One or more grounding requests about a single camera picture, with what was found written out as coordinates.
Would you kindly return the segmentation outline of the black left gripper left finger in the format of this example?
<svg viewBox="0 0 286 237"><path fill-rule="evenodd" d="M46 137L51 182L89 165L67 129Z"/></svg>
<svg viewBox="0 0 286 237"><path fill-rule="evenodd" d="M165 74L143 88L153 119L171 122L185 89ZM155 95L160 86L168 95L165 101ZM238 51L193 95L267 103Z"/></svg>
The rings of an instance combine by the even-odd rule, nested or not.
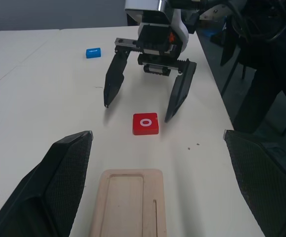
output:
<svg viewBox="0 0 286 237"><path fill-rule="evenodd" d="M0 210L0 237L69 237L83 194L91 131L52 144Z"/></svg>

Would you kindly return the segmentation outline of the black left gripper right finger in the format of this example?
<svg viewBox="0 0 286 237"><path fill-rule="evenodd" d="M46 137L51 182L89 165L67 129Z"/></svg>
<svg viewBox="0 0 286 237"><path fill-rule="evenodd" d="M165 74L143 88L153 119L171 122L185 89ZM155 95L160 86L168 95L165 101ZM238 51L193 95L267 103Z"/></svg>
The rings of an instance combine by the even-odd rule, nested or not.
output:
<svg viewBox="0 0 286 237"><path fill-rule="evenodd" d="M286 237L286 151L234 130L223 138L241 194L265 237Z"/></svg>

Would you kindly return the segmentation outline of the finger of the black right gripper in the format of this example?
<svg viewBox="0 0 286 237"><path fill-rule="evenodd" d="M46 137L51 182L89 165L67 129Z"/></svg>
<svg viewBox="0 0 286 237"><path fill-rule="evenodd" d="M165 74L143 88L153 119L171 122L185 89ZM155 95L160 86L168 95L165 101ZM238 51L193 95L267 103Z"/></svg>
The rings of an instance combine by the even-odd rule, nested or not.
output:
<svg viewBox="0 0 286 237"><path fill-rule="evenodd" d="M130 50L116 48L115 55L106 73L104 86L104 106L108 108L115 99L124 81L123 72L127 65Z"/></svg>
<svg viewBox="0 0 286 237"><path fill-rule="evenodd" d="M174 86L169 99L164 122L168 123L177 113L183 102L188 96L190 86L196 71L197 64L186 59L185 61L177 60L181 64L181 71L176 77Z"/></svg>

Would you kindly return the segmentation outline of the red letter tile o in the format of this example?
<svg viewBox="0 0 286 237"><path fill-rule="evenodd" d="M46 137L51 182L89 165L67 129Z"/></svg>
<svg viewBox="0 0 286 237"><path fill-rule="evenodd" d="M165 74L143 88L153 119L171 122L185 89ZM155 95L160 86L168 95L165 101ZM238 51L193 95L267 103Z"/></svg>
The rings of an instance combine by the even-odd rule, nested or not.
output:
<svg viewBox="0 0 286 237"><path fill-rule="evenodd" d="M133 114L134 135L156 135L159 133L157 113Z"/></svg>

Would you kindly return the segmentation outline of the blue letter tile l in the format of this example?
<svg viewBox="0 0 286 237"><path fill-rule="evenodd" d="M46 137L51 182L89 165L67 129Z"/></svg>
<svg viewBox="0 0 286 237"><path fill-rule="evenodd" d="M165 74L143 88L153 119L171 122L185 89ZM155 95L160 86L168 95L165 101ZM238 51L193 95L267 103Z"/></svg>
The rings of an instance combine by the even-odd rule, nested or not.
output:
<svg viewBox="0 0 286 237"><path fill-rule="evenodd" d="M86 49L85 56L87 59L99 58L99 57L101 57L101 49L99 47Z"/></svg>

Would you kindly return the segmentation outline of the light wooden letter tray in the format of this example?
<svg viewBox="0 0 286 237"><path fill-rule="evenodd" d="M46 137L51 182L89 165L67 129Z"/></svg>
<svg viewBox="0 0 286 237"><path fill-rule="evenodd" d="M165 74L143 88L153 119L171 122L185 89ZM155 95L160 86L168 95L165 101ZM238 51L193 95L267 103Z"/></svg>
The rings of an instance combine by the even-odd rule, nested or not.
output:
<svg viewBox="0 0 286 237"><path fill-rule="evenodd" d="M162 171L104 171L89 237L167 237Z"/></svg>

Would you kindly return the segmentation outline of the dark robot lower body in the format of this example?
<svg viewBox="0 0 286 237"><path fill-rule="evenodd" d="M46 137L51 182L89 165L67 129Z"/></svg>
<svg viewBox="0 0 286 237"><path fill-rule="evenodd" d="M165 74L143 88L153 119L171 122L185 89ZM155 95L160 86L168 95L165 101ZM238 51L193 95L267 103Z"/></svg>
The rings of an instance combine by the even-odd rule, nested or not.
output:
<svg viewBox="0 0 286 237"><path fill-rule="evenodd" d="M247 0L227 27L235 30L244 61L256 70L233 128L254 133L277 95L286 96L286 0Z"/></svg>

